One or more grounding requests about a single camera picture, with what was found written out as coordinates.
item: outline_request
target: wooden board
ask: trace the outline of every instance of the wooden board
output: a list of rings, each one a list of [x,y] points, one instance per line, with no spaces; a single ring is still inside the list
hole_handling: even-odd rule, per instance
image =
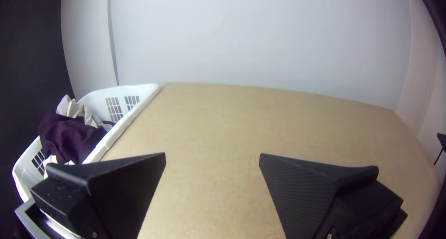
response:
[[[426,151],[391,110],[285,90],[167,84],[103,160],[160,151],[167,166],[140,238],[284,239],[261,152],[379,166],[378,180],[408,213],[395,239],[418,237],[440,188]]]

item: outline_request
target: textured black plastic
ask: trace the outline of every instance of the textured black plastic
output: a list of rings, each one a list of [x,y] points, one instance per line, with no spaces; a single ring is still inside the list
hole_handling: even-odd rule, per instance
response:
[[[83,237],[100,229],[99,224],[106,238],[132,239],[138,236],[165,165],[164,153],[73,166],[48,164],[48,179],[33,187],[32,194],[39,208],[85,233]],[[88,228],[82,219],[92,214],[99,221],[89,221],[94,226]]]
[[[325,231],[321,232],[319,229],[326,229],[328,233],[332,228],[333,224],[322,226],[331,208],[336,208],[335,213],[344,216],[343,220],[352,221],[352,215],[357,215],[358,218],[375,216],[374,212],[379,211],[380,205],[385,206],[393,199],[396,202],[392,206],[392,210],[399,209],[402,202],[384,186],[379,190],[385,191],[385,193],[380,191],[379,194],[386,194],[387,197],[385,201],[379,203],[378,207],[372,205],[374,204],[373,199],[367,202],[367,207],[361,206],[360,201],[358,204],[351,202],[351,200],[360,200],[360,198],[355,197],[354,192],[350,194],[349,191],[363,186],[368,186],[367,188],[381,186],[379,183],[375,183],[379,172],[376,166],[339,167],[268,154],[260,155],[259,166],[288,239],[313,239],[316,234],[325,237],[327,235]],[[373,189],[367,189],[365,193],[367,192],[373,192]],[[352,195],[354,198],[344,198],[343,203],[339,202],[342,204],[341,206],[333,206],[332,204],[339,193],[349,193],[347,197]],[[359,225],[353,223],[350,228],[358,228]]]

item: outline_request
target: table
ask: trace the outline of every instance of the table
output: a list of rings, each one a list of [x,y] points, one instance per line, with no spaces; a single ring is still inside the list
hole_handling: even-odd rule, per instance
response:
[[[377,165],[408,214],[395,239],[418,237],[440,189],[426,151],[391,110],[286,90],[166,84],[103,160],[161,151],[167,165],[140,238],[284,239],[261,152]]]

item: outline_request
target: clothing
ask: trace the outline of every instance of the clothing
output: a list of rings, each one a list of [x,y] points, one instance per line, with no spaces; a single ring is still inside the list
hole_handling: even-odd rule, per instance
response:
[[[95,128],[102,126],[107,132],[113,128],[113,125],[104,124],[99,117],[92,114],[87,106],[76,103],[76,99],[70,99],[68,95],[65,95],[57,105],[56,114],[72,118],[83,116],[85,125],[90,125]]]
[[[48,174],[46,173],[46,165],[49,163],[57,163],[57,158],[55,155],[50,155],[50,157],[43,160],[42,165],[43,165],[43,168],[45,168],[45,173],[43,174],[43,179],[48,178]],[[69,161],[69,162],[65,163],[65,165],[74,165],[74,162]]]
[[[38,128],[45,156],[55,155],[57,163],[82,163],[107,131],[99,126],[85,125],[82,116],[71,118],[47,113]]]

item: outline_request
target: white backdrop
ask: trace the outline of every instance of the white backdrop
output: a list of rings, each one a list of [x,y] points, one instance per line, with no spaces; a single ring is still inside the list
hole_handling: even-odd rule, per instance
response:
[[[408,0],[111,0],[120,84],[291,89],[396,109]]]
[[[60,4],[65,62],[75,97],[116,86],[108,0],[61,0]]]

